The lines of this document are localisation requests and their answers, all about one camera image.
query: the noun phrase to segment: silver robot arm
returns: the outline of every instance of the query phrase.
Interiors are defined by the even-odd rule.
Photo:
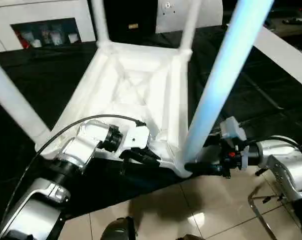
[[[257,146],[261,170],[256,175],[272,171],[283,196],[292,204],[302,231],[302,148],[280,140],[261,141]]]
[[[71,197],[67,186],[84,173],[96,149],[112,152],[124,160],[132,158],[159,165],[159,157],[147,147],[148,139],[145,125],[130,128],[123,134],[118,127],[95,119],[82,123],[77,135],[52,161],[49,177],[36,179],[6,216],[0,239],[57,239],[65,222],[63,205]]]
[[[186,164],[185,168],[200,175],[222,175],[226,178],[231,177],[230,169],[236,167],[243,169],[248,165],[257,165],[261,168],[257,171],[257,176],[267,170],[272,171],[283,197],[292,203],[302,230],[302,147],[293,140],[282,136],[247,140],[244,130],[234,117],[222,122],[220,129],[219,135],[208,138],[198,162]],[[212,156],[208,154],[210,148],[213,148],[215,152],[219,151],[218,161],[206,161],[212,159]],[[275,240],[274,234],[252,201],[256,191],[253,191],[249,197],[250,205],[259,215],[260,221],[271,238]]]

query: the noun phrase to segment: beige floor tile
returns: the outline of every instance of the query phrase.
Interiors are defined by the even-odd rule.
[[[88,214],[66,221],[59,240],[92,240]]]
[[[247,197],[256,186],[262,185],[258,195],[274,194],[262,176],[254,175],[255,171],[256,167],[250,167],[246,171],[233,170],[231,179],[200,176],[181,184],[193,214],[202,216],[201,222],[197,222],[197,225],[204,238],[255,217]],[[266,204],[256,202],[262,213],[280,204],[275,200]]]
[[[284,207],[263,215],[279,240],[302,240],[302,234]],[[252,219],[227,231],[209,237],[208,240],[271,240],[258,219]]]
[[[111,221],[126,216],[133,217],[138,240],[175,240],[188,233],[200,236],[177,184],[90,214],[93,240],[100,239]]]

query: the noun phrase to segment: black cloth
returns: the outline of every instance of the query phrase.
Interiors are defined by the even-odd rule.
[[[225,28],[197,29],[188,65],[189,121],[210,74]],[[128,42],[177,48],[181,32],[156,34]],[[62,113],[96,52],[94,42],[0,53],[0,65],[49,128]],[[235,116],[248,137],[284,135],[302,143],[302,85],[253,48],[224,105],[218,123]],[[35,154],[33,142],[0,106],[0,219],[23,169]],[[32,166],[18,195],[47,161]],[[72,190],[72,218],[182,181],[171,170],[132,164],[120,176],[121,163],[93,160]]]

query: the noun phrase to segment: black cable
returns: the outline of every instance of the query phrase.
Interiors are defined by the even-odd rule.
[[[62,130],[60,130],[57,134],[55,134],[52,138],[50,138],[38,151],[37,153],[35,154],[35,156],[32,158],[32,160],[30,161],[30,163],[27,165],[27,167],[25,168],[22,176],[20,177],[16,187],[14,188],[14,191],[11,195],[11,198],[9,200],[9,202],[7,203],[6,205],[6,208],[5,208],[5,211],[4,211],[4,215],[3,215],[3,218],[1,220],[1,224],[0,224],[0,227],[2,226],[3,222],[4,222],[4,219],[6,218],[7,216],[7,213],[10,209],[10,206],[12,204],[12,201],[13,201],[13,198],[17,192],[17,189],[19,188],[19,186],[21,185],[21,182],[22,180],[24,179],[27,171],[29,170],[30,166],[33,164],[33,162],[40,156],[40,154],[42,153],[42,151],[47,148],[48,145],[50,145],[56,138],[58,138],[60,135],[62,135],[64,132],[66,132],[68,129],[72,128],[73,126],[77,125],[77,124],[80,124],[84,121],[87,121],[87,120],[90,120],[90,119],[98,119],[98,118],[122,118],[122,119],[125,119],[125,120],[129,120],[129,121],[132,121],[132,122],[135,122],[136,123],[136,126],[142,126],[142,125],[145,125],[145,123],[143,123],[142,121],[139,121],[137,119],[134,119],[134,118],[131,118],[131,117],[128,117],[128,116],[122,116],[122,115],[116,115],[116,114],[99,114],[99,115],[93,115],[93,116],[88,116],[88,117],[84,117],[82,119],[79,119],[73,123],[71,123],[70,125],[66,126],[65,128],[63,128]]]

